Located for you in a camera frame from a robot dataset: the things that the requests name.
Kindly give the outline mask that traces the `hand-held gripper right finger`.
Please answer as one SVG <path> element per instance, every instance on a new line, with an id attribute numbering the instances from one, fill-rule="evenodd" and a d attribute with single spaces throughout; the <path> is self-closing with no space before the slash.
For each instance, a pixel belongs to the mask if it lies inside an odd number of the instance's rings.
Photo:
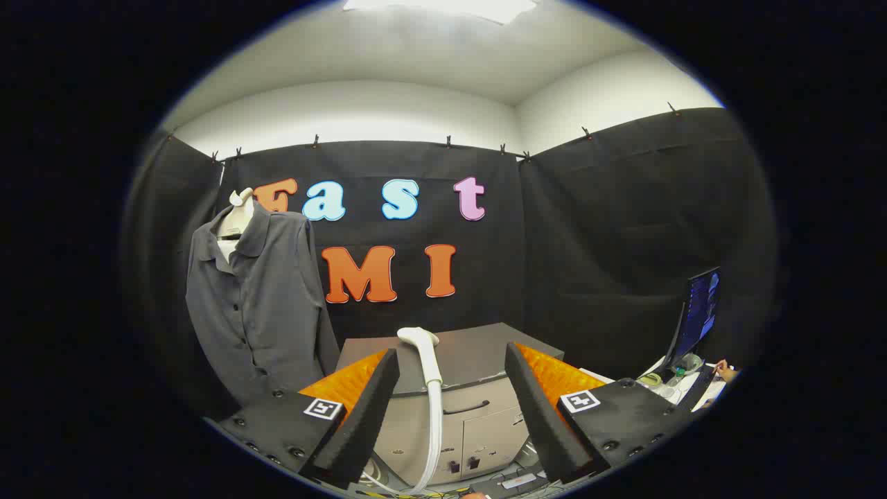
<path id="1" fill-rule="evenodd" d="M 632 378 L 610 383 L 509 343 L 504 366 L 548 480 L 568 484 L 619 468 L 687 426 L 694 404 L 677 404 Z"/>

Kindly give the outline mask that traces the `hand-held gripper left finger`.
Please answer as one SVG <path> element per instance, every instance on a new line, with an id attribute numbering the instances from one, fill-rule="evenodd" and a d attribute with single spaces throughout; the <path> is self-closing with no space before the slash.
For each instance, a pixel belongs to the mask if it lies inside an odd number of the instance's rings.
<path id="1" fill-rule="evenodd" d="M 358 482 L 400 370 L 395 349 L 371 354 L 298 392 L 275 392 L 215 430 L 282 473 L 346 489 Z"/>

